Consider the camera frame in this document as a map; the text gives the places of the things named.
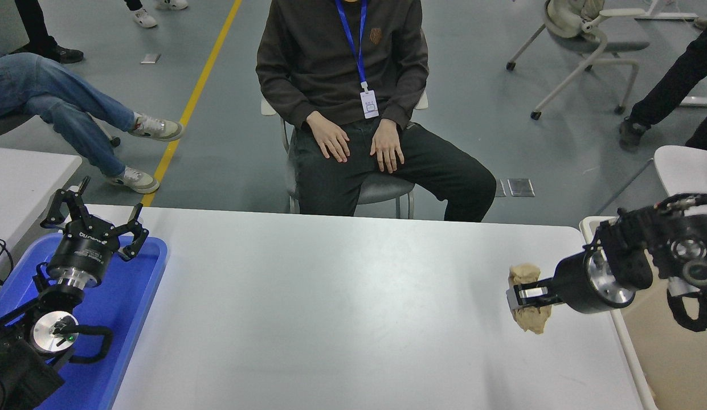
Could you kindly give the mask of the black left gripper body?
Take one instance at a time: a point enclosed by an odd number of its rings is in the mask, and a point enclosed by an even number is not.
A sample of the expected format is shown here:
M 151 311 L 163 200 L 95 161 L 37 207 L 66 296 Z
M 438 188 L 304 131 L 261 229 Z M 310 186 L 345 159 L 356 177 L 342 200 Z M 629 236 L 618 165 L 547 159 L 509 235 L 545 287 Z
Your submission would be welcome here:
M 89 225 L 91 230 L 86 229 L 81 220 L 73 220 L 64 226 L 63 239 L 47 265 L 50 278 L 58 280 L 64 272 L 74 268 L 88 273 L 94 281 L 103 280 L 120 243 L 118 236 L 109 235 L 111 223 L 92 217 Z

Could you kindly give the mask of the person's left hand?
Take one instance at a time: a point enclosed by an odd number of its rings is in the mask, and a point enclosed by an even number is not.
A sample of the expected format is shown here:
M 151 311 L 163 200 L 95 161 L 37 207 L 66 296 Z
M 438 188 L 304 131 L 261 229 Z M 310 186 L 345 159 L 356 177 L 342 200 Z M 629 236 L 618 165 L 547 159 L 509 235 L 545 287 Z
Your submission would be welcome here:
M 369 156 L 375 158 L 379 171 L 393 174 L 405 158 L 401 150 L 397 124 L 386 118 L 380 120 L 371 142 Z

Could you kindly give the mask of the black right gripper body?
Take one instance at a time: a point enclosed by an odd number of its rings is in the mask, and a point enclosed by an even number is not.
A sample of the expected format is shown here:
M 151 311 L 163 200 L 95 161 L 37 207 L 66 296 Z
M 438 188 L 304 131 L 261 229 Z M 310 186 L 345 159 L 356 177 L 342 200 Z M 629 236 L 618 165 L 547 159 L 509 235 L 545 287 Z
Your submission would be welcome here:
M 601 251 L 584 251 L 563 259 L 555 269 L 552 285 L 558 298 L 580 313 L 623 307 L 623 288 Z

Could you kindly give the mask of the person's right hand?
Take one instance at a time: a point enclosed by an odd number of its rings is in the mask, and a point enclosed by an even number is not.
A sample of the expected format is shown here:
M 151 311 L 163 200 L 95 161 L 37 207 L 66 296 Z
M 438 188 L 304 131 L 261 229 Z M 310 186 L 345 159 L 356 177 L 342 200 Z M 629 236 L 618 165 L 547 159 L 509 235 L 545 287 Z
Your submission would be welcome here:
M 319 111 L 313 111 L 308 115 L 306 123 L 326 159 L 333 157 L 338 163 L 348 161 L 350 139 L 342 128 L 325 118 Z

